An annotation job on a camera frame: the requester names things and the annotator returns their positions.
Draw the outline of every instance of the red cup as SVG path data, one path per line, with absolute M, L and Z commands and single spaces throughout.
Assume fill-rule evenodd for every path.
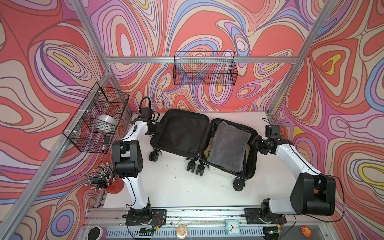
M 111 194 L 118 194 L 124 188 L 124 185 L 123 180 L 116 176 L 115 182 L 111 186 L 104 188 L 104 190 Z

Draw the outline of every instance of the suitcase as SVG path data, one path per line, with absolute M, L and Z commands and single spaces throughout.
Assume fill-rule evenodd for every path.
M 204 150 L 209 145 L 210 138 L 214 136 L 218 125 L 222 121 L 251 134 L 248 141 L 250 146 L 249 155 L 243 172 L 233 172 L 207 162 L 207 157 L 204 155 Z M 156 132 L 151 138 L 151 146 L 154 151 L 151 152 L 149 160 L 157 161 L 158 152 L 169 152 L 190 159 L 187 171 L 191 170 L 191 172 L 194 172 L 196 162 L 199 161 L 200 165 L 197 166 L 196 174 L 203 176 L 205 166 L 207 166 L 209 171 L 234 178 L 234 189 L 241 191 L 245 181 L 251 179 L 255 174 L 258 151 L 250 142 L 257 135 L 256 130 L 242 124 L 219 118 L 209 121 L 209 118 L 204 114 L 171 109 L 157 123 Z

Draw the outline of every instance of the wire basket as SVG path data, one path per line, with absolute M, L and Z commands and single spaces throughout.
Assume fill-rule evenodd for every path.
M 174 84 L 234 86 L 238 75 L 234 56 L 233 51 L 176 51 Z
M 99 87 L 79 122 L 63 134 L 81 152 L 104 153 L 113 140 L 128 100 L 129 95 L 121 90 Z M 105 115 L 110 116 L 110 122 L 100 119 Z

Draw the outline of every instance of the orange button badge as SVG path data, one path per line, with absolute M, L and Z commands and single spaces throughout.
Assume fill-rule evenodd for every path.
M 301 232 L 307 238 L 312 237 L 312 230 L 309 227 L 307 227 L 307 226 L 302 226 L 301 227 Z

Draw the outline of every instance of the teal clock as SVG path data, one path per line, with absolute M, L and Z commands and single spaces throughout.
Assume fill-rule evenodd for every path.
M 227 220 L 225 222 L 227 227 L 228 235 L 240 235 L 239 221 L 238 220 Z

